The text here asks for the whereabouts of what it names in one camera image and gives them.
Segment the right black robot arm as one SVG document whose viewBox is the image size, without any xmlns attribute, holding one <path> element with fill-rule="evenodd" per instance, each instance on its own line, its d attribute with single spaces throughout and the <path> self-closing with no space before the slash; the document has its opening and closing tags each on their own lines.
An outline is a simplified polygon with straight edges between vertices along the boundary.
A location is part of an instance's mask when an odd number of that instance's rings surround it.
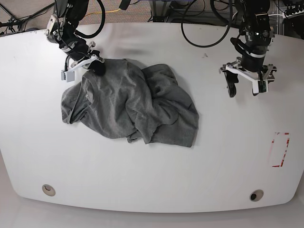
<svg viewBox="0 0 304 228">
<path fill-rule="evenodd" d="M 66 82 L 75 80 L 78 68 L 91 70 L 98 76 L 105 74 L 105 61 L 100 52 L 94 50 L 95 42 L 86 43 L 87 39 L 96 37 L 105 25 L 105 7 L 99 0 L 101 8 L 101 23 L 97 31 L 86 35 L 77 30 L 79 22 L 85 17 L 89 1 L 87 0 L 56 0 L 54 12 L 51 15 L 45 35 L 51 43 L 56 43 L 67 55 L 61 79 Z"/>
</svg>

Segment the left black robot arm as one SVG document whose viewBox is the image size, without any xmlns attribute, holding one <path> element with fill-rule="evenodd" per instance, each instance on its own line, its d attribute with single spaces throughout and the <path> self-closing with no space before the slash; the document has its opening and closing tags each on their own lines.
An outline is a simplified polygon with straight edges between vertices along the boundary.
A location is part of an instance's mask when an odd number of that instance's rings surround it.
<svg viewBox="0 0 304 228">
<path fill-rule="evenodd" d="M 228 94 L 233 98 L 237 94 L 236 84 L 242 76 L 252 83 L 252 94 L 269 91 L 269 83 L 274 82 L 274 72 L 277 68 L 264 64 L 266 52 L 272 39 L 275 37 L 270 26 L 268 0 L 237 0 L 235 1 L 243 19 L 239 35 L 231 38 L 230 42 L 241 55 L 234 62 L 226 63 L 220 68 L 225 75 Z"/>
</svg>

